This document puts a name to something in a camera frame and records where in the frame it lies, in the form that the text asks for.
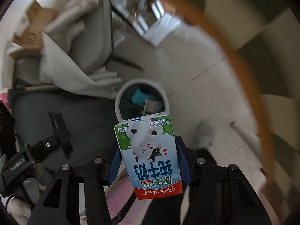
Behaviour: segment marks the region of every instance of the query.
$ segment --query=gray chair seat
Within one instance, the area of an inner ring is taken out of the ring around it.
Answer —
[[[63,165],[87,164],[103,151],[115,146],[113,126],[118,123],[114,101],[60,93],[31,92],[17,96],[13,101],[12,113],[16,120],[15,131],[24,145],[33,145],[53,134],[48,111],[61,113],[67,129],[71,132],[73,153],[69,160],[59,150],[43,164],[55,172]]]
[[[104,66],[112,52],[111,9],[109,0],[83,18],[85,31],[73,42],[69,57],[86,74]]]

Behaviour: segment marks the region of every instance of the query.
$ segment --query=white cloth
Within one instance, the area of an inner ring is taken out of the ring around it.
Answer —
[[[99,0],[81,0],[79,4],[73,1],[68,6],[44,28],[44,32],[67,54],[71,51],[72,41],[85,31],[83,19],[78,19],[99,7]]]
[[[20,225],[26,225],[31,215],[30,205],[16,198],[8,202],[7,211]]]
[[[78,95],[114,99],[117,95],[116,84],[120,82],[116,72],[104,68],[89,76],[45,33],[43,33],[40,80],[55,84],[66,91]]]

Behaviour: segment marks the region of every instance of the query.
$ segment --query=orange wooden frame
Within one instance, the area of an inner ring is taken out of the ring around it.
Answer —
[[[190,25],[200,26],[209,35],[211,35],[223,49],[227,55],[228,61],[231,63],[235,73],[237,74],[248,101],[255,114],[258,127],[259,137],[262,143],[263,164],[266,171],[268,181],[273,181],[273,163],[274,163],[274,147],[271,141],[271,136],[268,130],[266,114],[259,96],[258,87],[246,67],[243,60],[229,46],[227,41],[221,36],[211,23],[209,23],[202,15],[202,11],[186,0],[162,0],[169,3],[170,6],[176,9],[176,14],[179,14]]]

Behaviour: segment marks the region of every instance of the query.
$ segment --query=white tile floor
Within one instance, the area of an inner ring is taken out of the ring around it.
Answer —
[[[136,77],[154,80],[165,89],[174,133],[196,148],[194,133],[203,119],[211,121],[215,136],[210,152],[218,165],[235,163],[256,191],[265,181],[259,160],[230,127],[237,121],[253,134],[257,126],[241,85],[223,52],[204,31],[184,23],[156,49],[129,31],[115,53],[145,68],[144,72],[111,61],[122,83]]]

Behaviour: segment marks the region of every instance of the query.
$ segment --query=trash can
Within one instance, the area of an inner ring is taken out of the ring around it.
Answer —
[[[169,113],[170,105],[163,88],[148,79],[128,81],[115,99],[115,113],[119,122],[156,113],[154,109],[157,113]]]

